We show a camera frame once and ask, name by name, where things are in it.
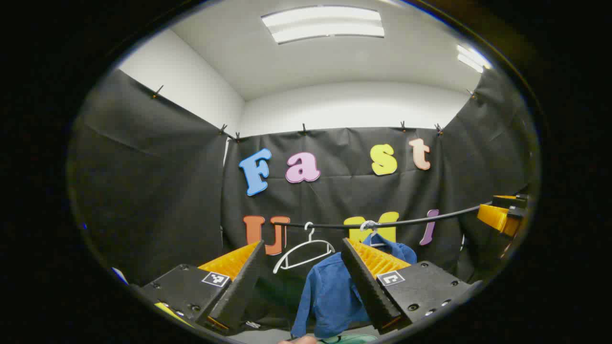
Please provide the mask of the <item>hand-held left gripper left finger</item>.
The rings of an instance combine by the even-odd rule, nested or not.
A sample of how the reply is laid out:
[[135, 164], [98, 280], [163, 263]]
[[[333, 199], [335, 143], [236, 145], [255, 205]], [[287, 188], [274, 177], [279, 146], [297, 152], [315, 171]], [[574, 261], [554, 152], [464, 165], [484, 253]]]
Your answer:
[[230, 334], [239, 329], [264, 263], [258, 240], [199, 267], [179, 264], [139, 292], [190, 326]]

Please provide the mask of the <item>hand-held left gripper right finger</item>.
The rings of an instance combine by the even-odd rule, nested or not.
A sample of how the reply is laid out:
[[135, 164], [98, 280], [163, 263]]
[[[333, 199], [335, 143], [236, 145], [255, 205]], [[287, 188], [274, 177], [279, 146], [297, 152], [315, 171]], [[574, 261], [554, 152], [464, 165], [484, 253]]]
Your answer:
[[430, 261], [409, 264], [349, 238], [341, 252], [374, 328], [385, 334], [461, 305], [480, 283], [465, 283]]

